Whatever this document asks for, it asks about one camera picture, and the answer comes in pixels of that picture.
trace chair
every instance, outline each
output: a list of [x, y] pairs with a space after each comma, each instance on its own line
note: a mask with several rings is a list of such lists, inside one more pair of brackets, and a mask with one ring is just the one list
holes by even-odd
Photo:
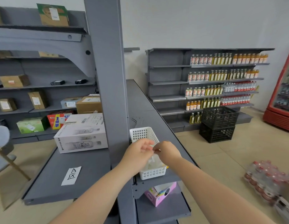
[[[13, 144], [10, 140], [10, 131], [5, 126], [0, 126], [0, 172], [6, 169], [9, 165], [14, 167], [17, 171], [19, 171], [27, 180], [30, 180], [27, 174], [23, 172], [13, 161], [16, 159], [16, 156], [13, 154], [9, 154], [13, 149]], [[0, 205], [5, 210], [3, 205], [3, 200], [0, 194]]]

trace human hand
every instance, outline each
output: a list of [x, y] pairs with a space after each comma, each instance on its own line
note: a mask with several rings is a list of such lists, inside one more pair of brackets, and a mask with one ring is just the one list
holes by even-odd
[[161, 161], [171, 167], [177, 159], [182, 158], [180, 151], [171, 142], [163, 141], [156, 144], [153, 148], [155, 154], [159, 156]]
[[133, 142], [125, 151], [125, 154], [120, 161], [119, 165], [124, 168], [125, 171], [131, 174], [131, 177], [136, 175], [142, 170], [148, 160], [154, 155], [153, 147], [154, 141], [141, 138]]

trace forearm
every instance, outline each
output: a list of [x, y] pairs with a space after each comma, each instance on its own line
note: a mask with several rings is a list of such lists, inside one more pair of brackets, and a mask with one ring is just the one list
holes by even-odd
[[256, 207], [184, 158], [170, 166], [199, 205], [210, 224], [274, 223]]
[[119, 164], [99, 179], [50, 224], [104, 223], [118, 193], [130, 178], [129, 171]]

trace human arm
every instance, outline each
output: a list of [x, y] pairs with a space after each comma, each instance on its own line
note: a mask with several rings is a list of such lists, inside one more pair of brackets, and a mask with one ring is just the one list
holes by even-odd
[[153, 150], [183, 181], [210, 224], [273, 224], [260, 210], [197, 166], [181, 157], [171, 142]]
[[50, 224], [104, 223], [120, 190], [144, 168], [154, 154], [150, 146], [153, 144], [149, 139], [139, 139], [132, 143], [114, 169], [100, 178]]

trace red and yellow box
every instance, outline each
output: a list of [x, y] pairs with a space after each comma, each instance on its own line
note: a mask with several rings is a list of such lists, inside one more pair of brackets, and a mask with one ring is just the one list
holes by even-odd
[[51, 128], [53, 130], [58, 130], [63, 126], [65, 121], [72, 114], [74, 114], [74, 111], [72, 110], [60, 111], [60, 112], [55, 112], [55, 113], [51, 113], [50, 115], [47, 115], [47, 118], [49, 120]]

